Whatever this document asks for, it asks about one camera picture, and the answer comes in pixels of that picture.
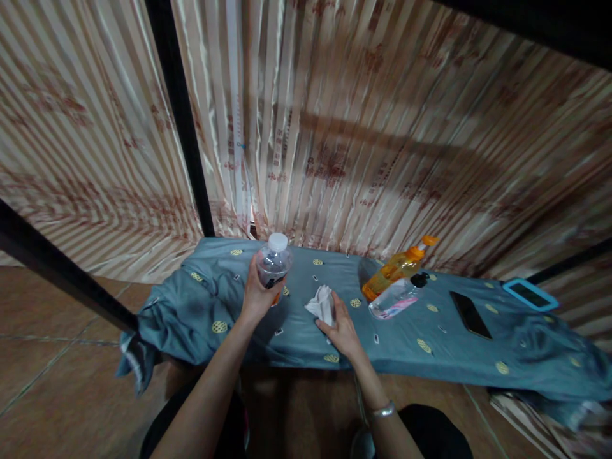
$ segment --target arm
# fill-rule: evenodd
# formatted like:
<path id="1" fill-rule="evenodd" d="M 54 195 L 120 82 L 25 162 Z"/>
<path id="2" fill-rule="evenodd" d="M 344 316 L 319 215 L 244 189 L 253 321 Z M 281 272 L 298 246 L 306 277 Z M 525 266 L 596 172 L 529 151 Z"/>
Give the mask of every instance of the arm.
<path id="1" fill-rule="evenodd" d="M 317 326 L 351 362 L 361 386 L 366 408 L 370 412 L 384 408 L 389 403 L 389 397 L 385 394 L 381 380 L 361 346 L 346 305 L 336 292 L 332 292 L 332 295 L 336 325 L 332 328 L 325 322 L 317 320 Z M 397 411 L 386 418 L 371 419 L 370 430 L 380 459 L 423 457 Z"/>
<path id="2" fill-rule="evenodd" d="M 213 457 L 249 341 L 283 286 L 284 282 L 280 282 L 266 290 L 259 282 L 253 257 L 240 317 L 168 427 L 152 459 Z"/>

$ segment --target blue bed sheet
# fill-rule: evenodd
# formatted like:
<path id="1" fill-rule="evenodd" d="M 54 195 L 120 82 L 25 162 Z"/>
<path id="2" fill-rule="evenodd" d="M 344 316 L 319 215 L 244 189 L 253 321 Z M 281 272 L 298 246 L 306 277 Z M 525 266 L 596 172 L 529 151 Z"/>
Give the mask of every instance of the blue bed sheet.
<path id="1" fill-rule="evenodd" d="M 260 247 L 257 241 L 203 239 L 180 270 L 152 288 L 138 313 L 147 353 L 156 348 L 193 364 L 209 361 L 238 318 L 249 261 Z M 431 279 L 424 297 L 393 319 L 378 321 L 368 311 L 360 287 L 380 268 L 380 262 L 291 249 L 295 263 L 286 284 L 288 295 L 258 326 L 246 363 L 350 368 L 303 307 L 326 284 L 347 304 L 378 372 L 530 389 L 553 400 L 612 398 L 608 356 L 554 314 L 538 313 L 514 299 L 499 281 L 426 270 Z M 493 340 L 464 327 L 450 291 L 472 299 Z M 123 348 L 132 338 L 123 334 Z M 153 360 L 142 361 L 147 362 L 139 369 L 146 386 Z M 133 366 L 124 359 L 119 374 Z"/>

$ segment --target smartphone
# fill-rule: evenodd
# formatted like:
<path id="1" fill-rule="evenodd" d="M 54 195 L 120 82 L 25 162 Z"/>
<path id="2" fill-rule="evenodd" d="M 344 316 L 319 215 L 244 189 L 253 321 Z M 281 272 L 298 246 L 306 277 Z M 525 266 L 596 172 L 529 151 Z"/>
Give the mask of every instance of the smartphone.
<path id="1" fill-rule="evenodd" d="M 491 333 L 483 322 L 483 318 L 478 314 L 474 302 L 465 295 L 457 292 L 451 292 L 451 297 L 457 306 L 457 311 L 463 320 L 463 325 L 469 332 L 474 333 L 482 338 L 493 340 Z"/>

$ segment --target pink label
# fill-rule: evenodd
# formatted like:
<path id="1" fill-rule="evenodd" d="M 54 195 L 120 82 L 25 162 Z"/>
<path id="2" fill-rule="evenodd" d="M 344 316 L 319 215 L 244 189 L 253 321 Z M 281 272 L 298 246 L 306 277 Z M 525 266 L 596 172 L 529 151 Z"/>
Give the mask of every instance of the pink label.
<path id="1" fill-rule="evenodd" d="M 412 297 L 412 298 L 408 298 L 406 300 L 402 300 L 400 302 L 397 302 L 394 306 L 392 306 L 389 309 L 387 309 L 386 311 L 384 311 L 380 315 L 380 318 L 381 319 L 390 319 L 391 317 L 395 316 L 396 314 L 399 314 L 401 311 L 406 309 L 408 306 L 410 306 L 416 300 L 418 300 L 418 298 Z"/>

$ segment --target plastic bottle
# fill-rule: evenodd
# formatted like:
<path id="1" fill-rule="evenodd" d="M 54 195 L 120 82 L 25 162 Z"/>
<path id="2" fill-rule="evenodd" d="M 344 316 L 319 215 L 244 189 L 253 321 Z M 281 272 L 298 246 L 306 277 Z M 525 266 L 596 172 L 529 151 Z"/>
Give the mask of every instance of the plastic bottle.
<path id="1" fill-rule="evenodd" d="M 423 296 L 427 279 L 429 275 L 421 273 L 394 282 L 370 303 L 370 312 L 379 320 L 391 319 Z"/>
<path id="2" fill-rule="evenodd" d="M 289 240 L 284 234 L 272 233 L 267 244 L 257 252 L 256 264 L 259 281 L 267 289 L 282 281 L 291 269 L 293 255 L 287 248 L 288 242 Z M 274 298 L 272 306 L 279 303 L 280 295 L 279 293 Z"/>
<path id="3" fill-rule="evenodd" d="M 377 296 L 384 292 L 395 281 L 412 277 L 419 272 L 421 260 L 425 256 L 428 246 L 435 245 L 439 239 L 425 235 L 419 245 L 411 247 L 405 252 L 393 255 L 391 259 L 362 287 L 363 296 L 373 302 Z"/>

